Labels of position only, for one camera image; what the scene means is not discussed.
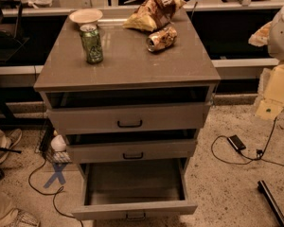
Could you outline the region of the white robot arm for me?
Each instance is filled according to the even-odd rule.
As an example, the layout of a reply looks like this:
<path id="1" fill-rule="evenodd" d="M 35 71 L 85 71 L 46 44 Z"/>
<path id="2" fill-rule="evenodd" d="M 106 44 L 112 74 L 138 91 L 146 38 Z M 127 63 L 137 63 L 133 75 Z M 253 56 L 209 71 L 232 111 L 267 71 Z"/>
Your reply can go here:
<path id="1" fill-rule="evenodd" d="M 254 46 L 268 47 L 271 57 L 279 60 L 278 66 L 269 72 L 256 115 L 274 120 L 284 109 L 284 6 L 274 19 L 262 26 L 248 40 Z"/>

